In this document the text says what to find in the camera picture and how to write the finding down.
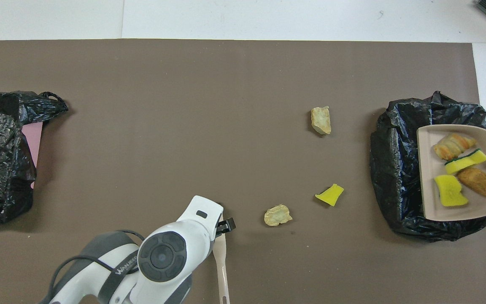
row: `black trash bag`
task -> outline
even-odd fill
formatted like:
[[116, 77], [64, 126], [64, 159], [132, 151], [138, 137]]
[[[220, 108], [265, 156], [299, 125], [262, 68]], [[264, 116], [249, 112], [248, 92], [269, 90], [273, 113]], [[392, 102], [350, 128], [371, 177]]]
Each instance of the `black trash bag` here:
[[425, 125], [476, 125], [486, 129], [486, 111], [440, 92], [425, 100], [396, 100], [378, 118], [370, 135], [370, 175], [376, 200], [389, 227], [428, 242], [456, 241], [486, 227], [486, 216], [438, 222], [424, 217], [417, 129]]
[[50, 92], [0, 93], [0, 224], [27, 212], [33, 201], [31, 183], [37, 172], [22, 126], [67, 110], [65, 102]]

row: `yellow sponge with green scrubber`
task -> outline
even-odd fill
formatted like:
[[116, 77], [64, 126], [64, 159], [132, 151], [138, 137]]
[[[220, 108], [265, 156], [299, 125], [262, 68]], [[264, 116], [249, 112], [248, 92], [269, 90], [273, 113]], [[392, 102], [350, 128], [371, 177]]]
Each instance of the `yellow sponge with green scrubber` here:
[[480, 149], [468, 154], [467, 156], [454, 158], [445, 163], [445, 171], [447, 174], [454, 174], [464, 168], [473, 166], [486, 161], [486, 155]]

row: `beige plastic utensil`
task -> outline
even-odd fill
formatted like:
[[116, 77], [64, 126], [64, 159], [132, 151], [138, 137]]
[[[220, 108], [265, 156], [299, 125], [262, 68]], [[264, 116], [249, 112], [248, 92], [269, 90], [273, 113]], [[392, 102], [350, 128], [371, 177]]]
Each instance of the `beige plastic utensil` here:
[[216, 273], [219, 280], [219, 300], [221, 304], [230, 304], [228, 294], [228, 277], [226, 276], [226, 236], [224, 233], [216, 238], [213, 245], [213, 256], [216, 261]]
[[[461, 221], [486, 216], [486, 198], [462, 186], [462, 194], [468, 199], [464, 206], [443, 206], [438, 195], [438, 187], [434, 177], [447, 174], [445, 163], [440, 159], [432, 146], [450, 133], [459, 133], [474, 138], [474, 147], [466, 150], [461, 156], [480, 148], [486, 154], [486, 129], [472, 125], [427, 125], [417, 129], [417, 146], [419, 153], [419, 169], [421, 177], [421, 193], [423, 196], [424, 215], [434, 221]], [[486, 173], [486, 162], [475, 165]]]

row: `baked pastry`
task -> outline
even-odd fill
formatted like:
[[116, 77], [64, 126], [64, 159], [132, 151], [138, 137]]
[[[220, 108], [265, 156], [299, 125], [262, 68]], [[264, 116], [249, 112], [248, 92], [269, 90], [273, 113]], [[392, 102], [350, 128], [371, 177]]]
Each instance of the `baked pastry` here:
[[457, 178], [466, 187], [486, 196], [486, 173], [478, 168], [469, 167], [457, 174]]
[[457, 133], [451, 133], [442, 138], [438, 144], [432, 146], [434, 152], [442, 160], [450, 161], [461, 155], [465, 150], [474, 146], [476, 140], [461, 136]]

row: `yellow plastic piece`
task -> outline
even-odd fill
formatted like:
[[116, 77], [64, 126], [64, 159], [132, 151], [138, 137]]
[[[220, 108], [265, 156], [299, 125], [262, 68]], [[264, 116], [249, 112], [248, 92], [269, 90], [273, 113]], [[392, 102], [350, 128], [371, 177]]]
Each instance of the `yellow plastic piece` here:
[[440, 202], [444, 206], [462, 206], [468, 204], [468, 199], [461, 194], [461, 183], [453, 175], [438, 175], [434, 177], [440, 191]]
[[486, 155], [478, 149], [465, 157], [455, 158], [454, 160], [445, 163], [445, 171], [447, 174], [454, 174], [464, 168], [482, 163], [484, 161], [486, 161]]
[[343, 193], [344, 188], [337, 185], [333, 184], [329, 189], [326, 191], [322, 192], [321, 194], [315, 194], [316, 198], [318, 198], [321, 201], [324, 201], [331, 206], [335, 206], [337, 200], [339, 199], [339, 196]]

